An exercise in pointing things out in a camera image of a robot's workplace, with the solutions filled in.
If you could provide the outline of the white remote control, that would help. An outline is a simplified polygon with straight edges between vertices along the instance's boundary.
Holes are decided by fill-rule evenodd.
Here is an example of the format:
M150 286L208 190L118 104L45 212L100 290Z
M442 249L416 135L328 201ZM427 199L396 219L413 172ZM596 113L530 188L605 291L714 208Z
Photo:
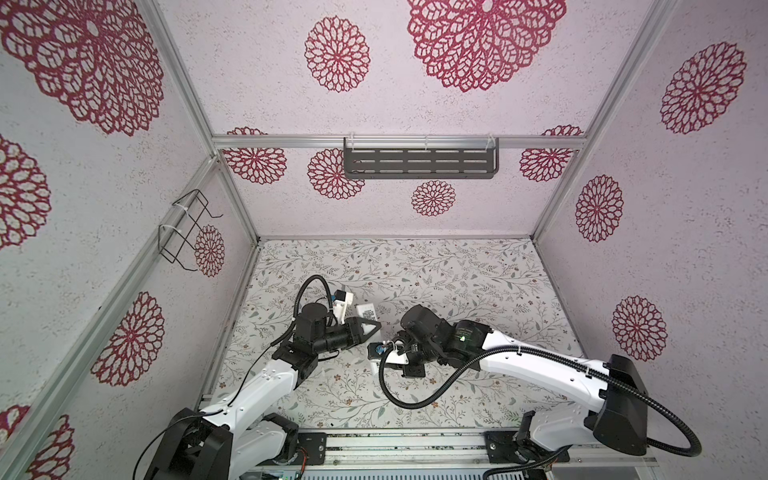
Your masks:
M378 374L379 354L376 352L376 346L383 342L381 333L382 323L378 318L375 306L372 303L358 304L356 306L358 317L363 319L363 333L365 353L368 358L370 370L373 376Z

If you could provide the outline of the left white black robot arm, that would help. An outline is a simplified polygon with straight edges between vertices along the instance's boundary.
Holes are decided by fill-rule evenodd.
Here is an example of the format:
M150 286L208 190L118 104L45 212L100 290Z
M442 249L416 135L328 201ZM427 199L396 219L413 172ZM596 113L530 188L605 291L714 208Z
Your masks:
M237 479L258 464L288 463L298 450L299 427L271 411L317 368L323 353L370 342L382 324L366 317L334 322L332 308L310 303L294 313L292 333L272 359L199 412L180 410L157 435L146 479Z

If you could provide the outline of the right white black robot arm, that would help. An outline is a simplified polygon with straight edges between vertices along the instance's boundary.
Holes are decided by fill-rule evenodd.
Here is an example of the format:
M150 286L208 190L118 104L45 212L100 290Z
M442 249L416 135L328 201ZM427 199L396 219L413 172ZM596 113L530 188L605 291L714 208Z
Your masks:
M521 460L591 443L627 455L645 455L648 407L609 383L616 380L640 393L647 391L631 359L562 356L482 323L450 323L422 305L406 312L401 327L395 340L375 351L383 366L398 368L406 377L422 375L426 364L436 362L456 370L514 377L568 399L561 409L524 415L515 438Z

